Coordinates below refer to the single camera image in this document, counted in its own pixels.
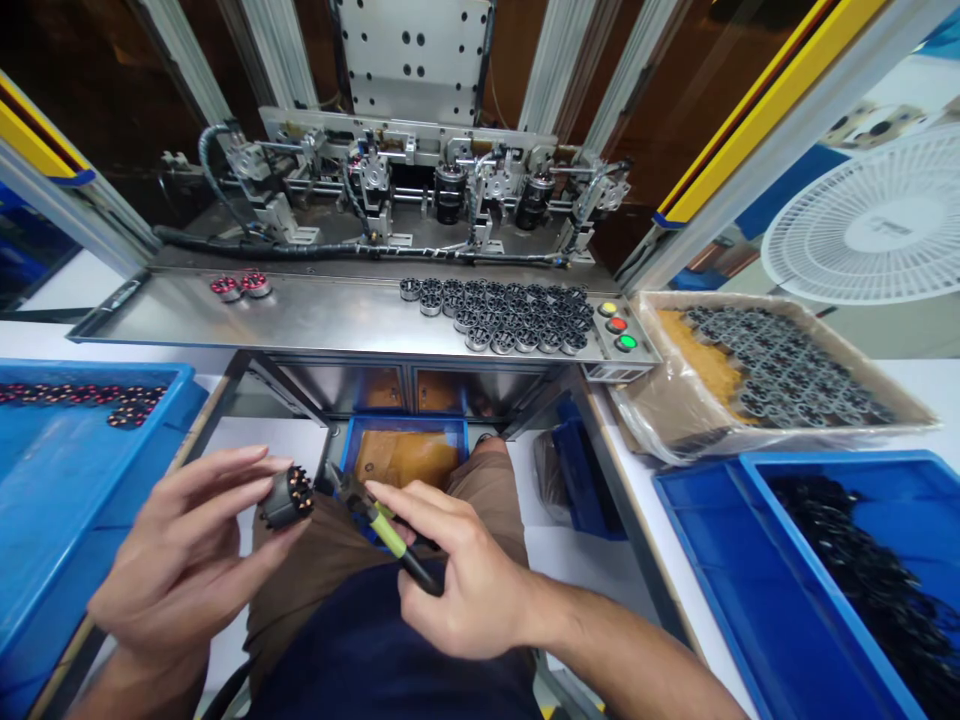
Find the cardboard box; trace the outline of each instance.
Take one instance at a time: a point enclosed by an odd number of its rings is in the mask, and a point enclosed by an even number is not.
[[[855,450],[886,437],[927,432],[940,426],[939,419],[926,406],[793,300],[736,293],[647,292],[635,296],[631,304],[663,363],[628,385],[611,388],[610,394],[624,425],[643,452],[670,465],[689,465],[704,456],[757,450]],[[898,422],[786,430],[741,423],[707,390],[667,336],[657,314],[657,310],[686,310],[696,305],[766,308],[790,317],[834,360],[847,367],[854,380],[892,410]]]

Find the pliers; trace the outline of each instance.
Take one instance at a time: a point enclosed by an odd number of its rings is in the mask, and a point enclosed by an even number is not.
[[[424,592],[440,597],[443,595],[443,579],[431,575],[417,557],[413,548],[404,542],[403,538],[390,525],[390,520],[400,522],[409,527],[409,523],[373,497],[352,472],[344,472],[335,463],[327,460],[324,481],[315,484],[315,489],[324,494],[336,492],[337,497],[347,506],[351,513],[361,515],[370,522],[371,529],[377,534],[387,549],[400,561],[403,569],[410,573]]]

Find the hand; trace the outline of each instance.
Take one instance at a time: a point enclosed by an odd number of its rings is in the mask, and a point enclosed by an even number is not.
[[[411,627],[441,652],[471,660],[525,644],[534,576],[507,557],[469,503],[419,480],[402,490],[372,480],[366,488],[450,555],[439,598],[400,571],[401,612]]]
[[[176,661],[201,651],[249,602],[306,529],[303,522],[241,558],[237,514],[262,500],[292,464],[264,445],[222,450],[156,484],[90,600],[94,622],[121,650]]]

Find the electric fan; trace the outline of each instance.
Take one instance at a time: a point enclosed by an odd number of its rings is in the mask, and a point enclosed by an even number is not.
[[[779,212],[763,267],[833,305],[886,305],[960,290],[960,124],[838,165]]]

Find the forearm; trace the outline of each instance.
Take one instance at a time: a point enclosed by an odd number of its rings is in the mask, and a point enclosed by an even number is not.
[[[685,647],[613,601],[531,574],[538,620],[526,644],[555,655],[625,719],[743,718]]]
[[[118,648],[70,713],[70,720],[189,720],[203,692],[209,651],[153,661]]]

